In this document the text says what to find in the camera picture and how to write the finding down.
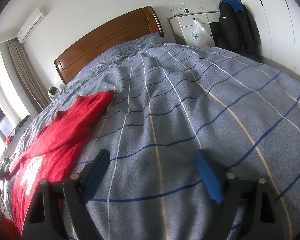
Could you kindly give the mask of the red knit sweater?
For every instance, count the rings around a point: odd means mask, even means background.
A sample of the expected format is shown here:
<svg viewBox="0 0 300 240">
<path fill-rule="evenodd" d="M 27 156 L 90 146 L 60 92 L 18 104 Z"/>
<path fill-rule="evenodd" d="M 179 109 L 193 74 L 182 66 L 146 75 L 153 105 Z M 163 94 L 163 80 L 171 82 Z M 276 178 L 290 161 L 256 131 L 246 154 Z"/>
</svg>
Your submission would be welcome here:
<svg viewBox="0 0 300 240">
<path fill-rule="evenodd" d="M 39 181 L 60 181 L 70 175 L 84 146 L 92 137 L 93 126 L 107 109 L 114 91 L 78 96 L 67 110 L 58 111 L 34 141 L 13 163 L 8 179 L 13 179 L 12 217 L 21 231 Z"/>
</svg>

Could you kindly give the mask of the dark clothes on cabinet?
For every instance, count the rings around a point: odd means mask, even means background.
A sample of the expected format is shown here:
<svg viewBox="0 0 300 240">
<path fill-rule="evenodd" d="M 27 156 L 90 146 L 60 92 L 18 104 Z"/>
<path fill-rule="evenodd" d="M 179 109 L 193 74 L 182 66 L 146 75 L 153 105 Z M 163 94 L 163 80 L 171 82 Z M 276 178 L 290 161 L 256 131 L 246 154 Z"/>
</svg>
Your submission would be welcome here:
<svg viewBox="0 0 300 240">
<path fill-rule="evenodd" d="M 21 120 L 21 122 L 19 122 L 16 127 L 15 127 L 15 134 L 18 133 L 18 131 L 22 128 L 22 126 L 25 124 L 25 122 L 27 122 L 27 120 L 30 118 L 30 115 L 27 115 L 25 118 L 23 118 L 23 120 Z"/>
</svg>

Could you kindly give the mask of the white window-side cabinet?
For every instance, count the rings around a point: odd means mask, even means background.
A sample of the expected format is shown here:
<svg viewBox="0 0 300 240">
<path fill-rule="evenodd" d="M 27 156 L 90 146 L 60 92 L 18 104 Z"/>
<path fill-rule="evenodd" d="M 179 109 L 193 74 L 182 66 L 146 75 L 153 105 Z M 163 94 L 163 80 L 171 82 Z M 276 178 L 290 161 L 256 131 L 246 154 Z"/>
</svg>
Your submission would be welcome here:
<svg viewBox="0 0 300 240">
<path fill-rule="evenodd" d="M 18 142 L 21 139 L 22 135 L 25 133 L 26 129 L 28 128 L 28 126 L 30 125 L 30 123 L 32 122 L 31 116 L 28 115 L 25 118 L 25 121 L 22 121 L 22 126 L 20 126 L 20 128 L 18 129 L 17 133 L 14 133 L 14 137 L 11 140 L 11 143 L 7 146 L 6 150 L 4 151 L 2 157 L 0 158 L 0 168 L 2 166 L 2 164 L 4 163 L 4 159 L 12 159 L 12 155 L 15 152 L 15 149 L 18 146 Z"/>
</svg>

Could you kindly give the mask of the red item on cabinet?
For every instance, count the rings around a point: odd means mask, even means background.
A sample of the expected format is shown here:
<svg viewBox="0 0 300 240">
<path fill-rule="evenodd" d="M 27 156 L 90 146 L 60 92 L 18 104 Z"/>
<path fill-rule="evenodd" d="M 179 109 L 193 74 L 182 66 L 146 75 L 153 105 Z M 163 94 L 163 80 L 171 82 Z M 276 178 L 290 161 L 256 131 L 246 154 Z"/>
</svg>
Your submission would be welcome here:
<svg viewBox="0 0 300 240">
<path fill-rule="evenodd" d="M 11 142 L 13 141 L 13 139 L 14 139 L 14 136 L 8 135 L 5 139 L 5 145 L 9 146 L 11 144 Z"/>
</svg>

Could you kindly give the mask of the beige curtain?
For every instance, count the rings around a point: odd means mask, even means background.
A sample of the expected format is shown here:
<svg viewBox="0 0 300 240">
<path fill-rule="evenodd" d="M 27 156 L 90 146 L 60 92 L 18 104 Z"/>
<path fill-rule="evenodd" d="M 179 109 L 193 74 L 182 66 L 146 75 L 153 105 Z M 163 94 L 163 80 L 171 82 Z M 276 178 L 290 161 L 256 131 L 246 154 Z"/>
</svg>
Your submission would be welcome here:
<svg viewBox="0 0 300 240">
<path fill-rule="evenodd" d="M 7 46 L 18 77 L 30 94 L 35 109 L 40 113 L 51 102 L 47 90 L 34 71 L 21 43 L 15 38 L 8 40 Z"/>
</svg>

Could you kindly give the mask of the white round fan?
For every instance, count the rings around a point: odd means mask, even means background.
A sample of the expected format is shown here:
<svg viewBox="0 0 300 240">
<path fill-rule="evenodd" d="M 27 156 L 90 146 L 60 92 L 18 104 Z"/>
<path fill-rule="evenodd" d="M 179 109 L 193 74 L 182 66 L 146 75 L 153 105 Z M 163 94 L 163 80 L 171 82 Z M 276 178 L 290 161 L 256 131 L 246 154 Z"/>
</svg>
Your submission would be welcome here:
<svg viewBox="0 0 300 240">
<path fill-rule="evenodd" d="M 59 96 L 59 94 L 60 94 L 60 90 L 58 87 L 51 86 L 48 90 L 48 96 L 51 101 L 55 100 L 55 98 L 57 98 L 57 96 Z"/>
</svg>

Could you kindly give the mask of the white air conditioner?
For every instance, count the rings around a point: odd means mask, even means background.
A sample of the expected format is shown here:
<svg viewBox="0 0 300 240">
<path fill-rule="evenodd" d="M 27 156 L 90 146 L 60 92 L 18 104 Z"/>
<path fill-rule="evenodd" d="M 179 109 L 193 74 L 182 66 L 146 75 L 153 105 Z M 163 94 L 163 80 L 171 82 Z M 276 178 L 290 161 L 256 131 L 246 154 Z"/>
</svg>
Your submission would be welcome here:
<svg viewBox="0 0 300 240">
<path fill-rule="evenodd" d="M 24 43 L 34 29 L 46 18 L 47 13 L 44 7 L 38 7 L 25 21 L 17 33 L 19 43 Z"/>
</svg>

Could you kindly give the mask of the black and blue jacket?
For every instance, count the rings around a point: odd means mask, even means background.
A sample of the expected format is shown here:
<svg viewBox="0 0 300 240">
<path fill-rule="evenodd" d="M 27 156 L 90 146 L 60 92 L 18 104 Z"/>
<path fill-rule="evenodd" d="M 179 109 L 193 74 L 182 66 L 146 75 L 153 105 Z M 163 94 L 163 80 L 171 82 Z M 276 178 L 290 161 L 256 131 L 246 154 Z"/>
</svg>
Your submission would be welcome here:
<svg viewBox="0 0 300 240">
<path fill-rule="evenodd" d="M 226 48 L 260 61 L 260 34 L 247 7 L 238 0 L 221 0 L 219 10 L 219 23 Z"/>
</svg>

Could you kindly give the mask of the white plastic bag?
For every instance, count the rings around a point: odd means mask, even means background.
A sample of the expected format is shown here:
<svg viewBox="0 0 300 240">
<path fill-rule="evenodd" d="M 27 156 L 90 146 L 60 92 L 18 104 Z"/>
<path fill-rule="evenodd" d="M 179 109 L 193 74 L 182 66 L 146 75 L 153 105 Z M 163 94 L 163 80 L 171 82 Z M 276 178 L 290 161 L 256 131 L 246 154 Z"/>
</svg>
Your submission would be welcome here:
<svg viewBox="0 0 300 240">
<path fill-rule="evenodd" d="M 214 47 L 215 43 L 211 35 L 204 29 L 204 27 L 193 18 L 195 23 L 195 30 L 192 32 L 193 44 L 195 46 L 208 46 Z"/>
</svg>

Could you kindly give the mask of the white wardrobe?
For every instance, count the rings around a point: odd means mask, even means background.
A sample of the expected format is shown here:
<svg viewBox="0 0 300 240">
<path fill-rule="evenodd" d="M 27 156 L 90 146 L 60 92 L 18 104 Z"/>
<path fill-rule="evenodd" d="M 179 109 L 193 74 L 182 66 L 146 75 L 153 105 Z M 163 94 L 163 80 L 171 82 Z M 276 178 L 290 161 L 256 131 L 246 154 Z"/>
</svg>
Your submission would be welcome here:
<svg viewBox="0 0 300 240">
<path fill-rule="evenodd" d="M 300 7 L 294 0 L 241 0 L 258 24 L 261 53 L 300 75 Z"/>
</svg>

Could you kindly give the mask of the white nightstand dresser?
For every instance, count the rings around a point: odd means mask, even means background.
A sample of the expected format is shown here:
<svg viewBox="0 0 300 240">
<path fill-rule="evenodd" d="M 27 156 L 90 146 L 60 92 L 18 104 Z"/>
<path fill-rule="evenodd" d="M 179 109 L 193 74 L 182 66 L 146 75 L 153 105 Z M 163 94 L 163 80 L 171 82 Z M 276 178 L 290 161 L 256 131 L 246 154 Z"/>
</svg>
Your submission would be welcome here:
<svg viewBox="0 0 300 240">
<path fill-rule="evenodd" d="M 194 46 L 192 33 L 196 30 L 194 20 L 197 20 L 213 39 L 215 46 L 222 41 L 222 31 L 219 23 L 220 12 L 208 11 L 184 14 L 168 18 L 176 43 Z"/>
</svg>

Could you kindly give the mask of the brown wooden headboard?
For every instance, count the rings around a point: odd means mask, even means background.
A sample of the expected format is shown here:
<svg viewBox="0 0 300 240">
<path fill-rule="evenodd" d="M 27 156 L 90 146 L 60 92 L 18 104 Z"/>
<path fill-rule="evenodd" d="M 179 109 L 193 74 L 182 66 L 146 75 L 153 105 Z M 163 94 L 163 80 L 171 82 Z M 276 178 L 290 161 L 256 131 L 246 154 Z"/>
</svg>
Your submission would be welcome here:
<svg viewBox="0 0 300 240">
<path fill-rule="evenodd" d="M 164 37 L 160 20 L 149 5 L 118 16 L 84 35 L 55 59 L 55 68 L 66 85 L 106 50 L 151 33 Z"/>
</svg>

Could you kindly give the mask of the small bottle on nightstand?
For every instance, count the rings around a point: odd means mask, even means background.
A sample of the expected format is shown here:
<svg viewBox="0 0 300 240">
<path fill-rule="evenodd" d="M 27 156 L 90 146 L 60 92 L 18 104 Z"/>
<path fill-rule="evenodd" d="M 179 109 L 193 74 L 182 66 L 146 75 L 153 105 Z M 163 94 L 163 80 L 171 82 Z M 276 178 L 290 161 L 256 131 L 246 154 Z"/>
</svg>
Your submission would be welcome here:
<svg viewBox="0 0 300 240">
<path fill-rule="evenodd" d="M 183 11 L 185 14 L 189 14 L 189 9 L 187 8 L 187 6 L 185 5 L 185 3 L 182 4 L 183 5 Z"/>
</svg>

